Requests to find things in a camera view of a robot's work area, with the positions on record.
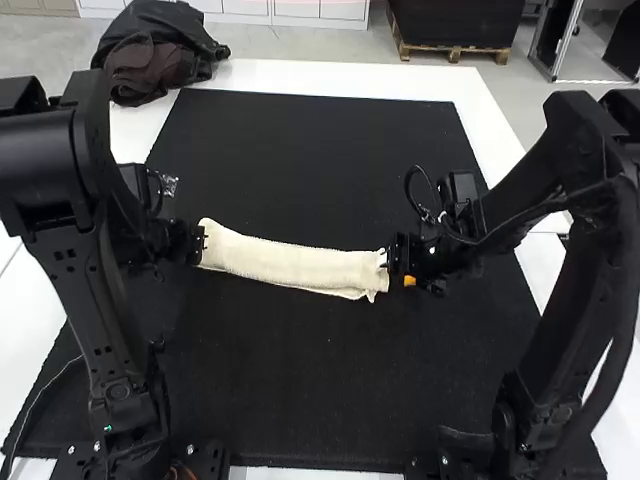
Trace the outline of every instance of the white floor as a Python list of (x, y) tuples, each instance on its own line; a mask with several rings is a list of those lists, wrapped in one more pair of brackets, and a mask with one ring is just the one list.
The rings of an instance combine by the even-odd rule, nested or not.
[[(0, 15), (0, 77), (35, 74), (50, 95), (59, 94), (73, 70), (88, 68), (108, 24), (108, 20)], [(463, 54), (460, 62), (478, 68), (525, 148), (545, 127), (542, 104), (552, 91), (584, 88), (599, 98), (612, 88), (549, 84), (527, 59), (533, 29), (521, 26), (506, 67), (484, 54)], [(366, 32), (233, 24), (207, 24), (207, 30), (228, 44), (236, 58), (401, 63), (380, 0), (372, 4)], [(561, 78), (596, 79), (604, 74), (616, 78), (582, 46), (588, 45), (588, 38), (583, 31), (572, 43)], [(415, 55), (409, 63), (421, 64), (449, 65), (445, 55), (438, 53)]]

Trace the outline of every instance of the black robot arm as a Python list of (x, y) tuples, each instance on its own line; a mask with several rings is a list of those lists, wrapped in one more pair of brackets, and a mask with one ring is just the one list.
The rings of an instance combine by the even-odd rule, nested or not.
[[(473, 175), (437, 183), (437, 211), (407, 197), (419, 232), (399, 233), (389, 249), (393, 276), (437, 295), (447, 278), (508, 253), (552, 212), (574, 219), (565, 261), (519, 365), (500, 387), (493, 412), (492, 478), (593, 478), (572, 472), (570, 447), (584, 441), (611, 403), (633, 344), (640, 292), (640, 92), (612, 91), (600, 104), (585, 92), (556, 92), (547, 129), (494, 188), (478, 195)], [(587, 382), (611, 342), (596, 386)], [(455, 440), (443, 478), (456, 470)]]
[(107, 470), (161, 479), (171, 459), (166, 388), (119, 267), (160, 258), (197, 264), (203, 231), (155, 216), (146, 167), (116, 164), (101, 71), (74, 73), (51, 102), (34, 77), (2, 80), (0, 95), (0, 216), (65, 308), (86, 362), (89, 418)]

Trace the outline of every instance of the black box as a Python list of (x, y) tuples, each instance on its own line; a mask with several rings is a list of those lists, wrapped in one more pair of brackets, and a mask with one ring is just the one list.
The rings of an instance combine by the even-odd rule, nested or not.
[(525, 0), (390, 0), (407, 44), (509, 48)]

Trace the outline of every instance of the rolled towel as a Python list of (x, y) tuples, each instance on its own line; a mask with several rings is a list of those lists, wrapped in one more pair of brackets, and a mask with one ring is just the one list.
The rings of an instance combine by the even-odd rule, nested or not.
[(389, 291), (384, 248), (345, 252), (249, 237), (203, 218), (204, 251), (200, 268), (349, 300)]

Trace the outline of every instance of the wooden pallet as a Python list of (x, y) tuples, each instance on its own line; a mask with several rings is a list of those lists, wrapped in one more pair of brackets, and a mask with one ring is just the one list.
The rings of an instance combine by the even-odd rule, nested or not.
[(400, 34), (398, 28), (398, 22), (393, 15), (390, 8), (387, 8), (387, 16), (389, 23), (391, 24), (391, 33), (398, 47), (398, 53), (400, 54), (400, 60), (408, 62), (410, 60), (410, 53), (413, 52), (448, 52), (449, 63), (458, 63), (460, 61), (460, 55), (462, 52), (475, 52), (475, 53), (492, 53), (495, 55), (495, 60), (498, 65), (506, 65), (509, 62), (510, 48), (481, 48), (475, 46), (463, 47), (463, 46), (445, 46), (445, 45), (412, 45), (405, 43)]

